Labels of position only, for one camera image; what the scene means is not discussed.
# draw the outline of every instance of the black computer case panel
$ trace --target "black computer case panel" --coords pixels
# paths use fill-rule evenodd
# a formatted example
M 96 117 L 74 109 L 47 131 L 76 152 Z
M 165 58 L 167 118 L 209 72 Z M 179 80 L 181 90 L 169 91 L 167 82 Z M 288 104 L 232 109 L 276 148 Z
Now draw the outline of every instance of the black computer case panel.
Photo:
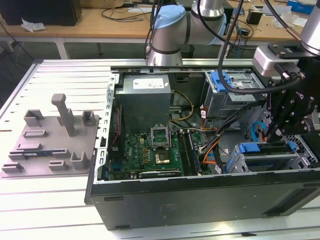
M 108 230 L 199 224 L 290 215 L 320 194 L 320 172 L 124 181 L 87 191 Z

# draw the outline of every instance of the motherboard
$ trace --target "motherboard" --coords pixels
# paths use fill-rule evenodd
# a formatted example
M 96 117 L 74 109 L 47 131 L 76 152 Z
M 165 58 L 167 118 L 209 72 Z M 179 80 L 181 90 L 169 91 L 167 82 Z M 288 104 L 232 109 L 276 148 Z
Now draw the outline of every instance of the motherboard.
M 107 177 L 113 180 L 191 176 L 200 172 L 197 131 L 154 127 L 148 133 L 127 133 L 122 159 L 110 159 Z

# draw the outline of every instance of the floor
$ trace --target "floor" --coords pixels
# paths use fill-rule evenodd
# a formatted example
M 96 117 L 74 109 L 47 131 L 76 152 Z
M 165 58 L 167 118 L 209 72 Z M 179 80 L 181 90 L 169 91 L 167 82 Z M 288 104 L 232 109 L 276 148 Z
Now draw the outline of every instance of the floor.
M 143 59 L 144 44 L 133 43 L 103 43 L 103 54 L 99 55 L 96 43 L 67 43 L 66 48 L 72 59 Z M 23 47 L 34 59 L 60 59 L 57 47 L 50 42 L 26 42 Z M 218 45 L 196 45 L 193 58 L 213 59 L 218 56 Z M 24 76 L 32 60 L 20 46 L 14 47 L 9 54 L 0 47 L 0 108 L 6 102 L 16 85 Z M 254 51 L 244 51 L 243 54 L 232 52 L 229 58 L 252 58 Z

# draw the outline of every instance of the metal slotted table surface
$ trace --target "metal slotted table surface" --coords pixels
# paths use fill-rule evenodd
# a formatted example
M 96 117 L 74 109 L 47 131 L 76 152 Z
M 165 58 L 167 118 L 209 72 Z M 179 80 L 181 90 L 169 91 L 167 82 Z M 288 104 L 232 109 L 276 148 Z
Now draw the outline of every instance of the metal slotted table surface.
M 189 66 L 216 67 L 216 59 L 190 59 Z M 66 94 L 74 115 L 105 111 L 111 66 L 145 65 L 143 60 L 45 60 L 33 64 L 0 110 L 0 165 L 8 159 L 25 126 L 27 109 L 57 116 L 53 93 Z M 250 66 L 251 60 L 228 60 L 226 66 Z M 286 217 L 107 231 L 94 206 L 84 203 L 87 176 L 0 179 L 0 239 L 319 239 L 320 197 Z

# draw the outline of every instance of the desk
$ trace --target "desk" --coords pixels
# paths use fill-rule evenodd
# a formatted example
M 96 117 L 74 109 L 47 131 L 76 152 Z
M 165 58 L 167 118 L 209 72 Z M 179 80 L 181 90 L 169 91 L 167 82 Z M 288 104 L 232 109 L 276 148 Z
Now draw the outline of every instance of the desk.
M 233 7 L 238 5 L 237 1 L 228 1 Z M 244 3 L 243 7 L 248 10 L 252 5 L 263 5 L 259 0 L 251 3 Z M 246 16 L 239 19 L 246 21 Z M 137 13 L 115 12 L 112 17 L 124 18 Z M 28 32 L 19 25 L 8 26 L 2 19 L 6 29 L 20 42 L 53 42 L 56 44 L 61 59 L 69 59 L 69 54 L 65 48 L 65 43 L 144 43 L 149 30 L 149 21 L 144 16 L 140 16 L 142 21 L 137 22 L 117 22 L 101 16 L 100 10 L 96 8 L 82 9 L 80 20 L 75 26 L 46 25 L 46 30 Z M 293 38 L 283 29 L 275 29 L 272 26 L 273 17 L 262 16 L 259 25 L 252 25 L 254 35 L 247 43 L 248 45 L 266 45 L 270 42 L 288 41 Z M 295 26 L 294 29 L 300 33 L 302 27 Z M 12 39 L 0 27 L 0 41 L 12 41 Z
M 183 63 L 216 68 L 218 60 L 186 59 Z M 143 59 L 45 60 L 33 64 L 0 110 L 0 166 L 7 161 L 26 124 L 23 116 L 27 109 L 39 109 L 44 116 L 58 116 L 58 111 L 51 107 L 51 96 L 59 92 L 66 94 L 66 105 L 74 115 L 82 110 L 94 110 L 101 115 L 107 91 L 103 77 L 111 74 L 111 66 L 145 64 Z M 249 67 L 252 61 L 227 59 L 223 64 Z M 99 81 L 93 76 L 100 76 Z M 87 176 L 0 179 L 0 239 L 226 240 L 243 239 L 241 233 L 246 232 L 257 234 L 250 240 L 306 240 L 320 236 L 320 197 L 285 217 L 107 231 L 96 208 L 84 204 L 87 179 Z M 207 210 L 214 214 L 214 205 Z

